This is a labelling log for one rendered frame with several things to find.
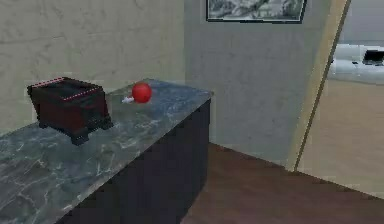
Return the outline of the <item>black laptop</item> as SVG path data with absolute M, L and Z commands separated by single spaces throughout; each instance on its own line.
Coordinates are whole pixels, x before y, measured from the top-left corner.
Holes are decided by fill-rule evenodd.
M 365 65 L 381 66 L 384 62 L 384 51 L 367 50 L 362 63 Z

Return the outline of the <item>dark red toaster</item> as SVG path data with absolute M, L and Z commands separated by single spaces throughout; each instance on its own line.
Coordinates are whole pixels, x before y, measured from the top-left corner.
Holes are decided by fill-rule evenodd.
M 85 143 L 97 129 L 108 130 L 113 126 L 100 85 L 59 77 L 29 85 L 27 93 L 39 127 L 62 132 L 73 145 Z

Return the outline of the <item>red ball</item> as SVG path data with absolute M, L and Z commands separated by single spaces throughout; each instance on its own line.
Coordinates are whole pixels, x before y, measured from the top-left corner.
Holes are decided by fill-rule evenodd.
M 151 96 L 152 89 L 145 82 L 136 83 L 132 88 L 132 97 L 137 103 L 147 103 L 151 99 Z

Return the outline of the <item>white bed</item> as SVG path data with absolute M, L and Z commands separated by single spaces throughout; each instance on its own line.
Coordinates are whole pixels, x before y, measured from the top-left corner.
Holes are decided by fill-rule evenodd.
M 384 47 L 338 44 L 333 54 L 327 78 L 384 85 L 384 62 L 381 66 L 362 63 L 367 50 L 384 51 Z

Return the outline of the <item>framed grey picture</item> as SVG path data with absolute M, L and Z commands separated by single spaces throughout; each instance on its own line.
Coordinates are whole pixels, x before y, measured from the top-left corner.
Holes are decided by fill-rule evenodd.
M 300 24 L 307 0 L 206 0 L 208 22 Z

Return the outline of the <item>dark cabinet with marble top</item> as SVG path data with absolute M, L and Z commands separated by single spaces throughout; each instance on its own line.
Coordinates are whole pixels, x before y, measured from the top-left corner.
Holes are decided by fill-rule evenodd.
M 108 94 L 113 127 L 80 146 L 33 123 L 0 137 L 0 224 L 179 224 L 207 179 L 212 92 L 150 80 Z

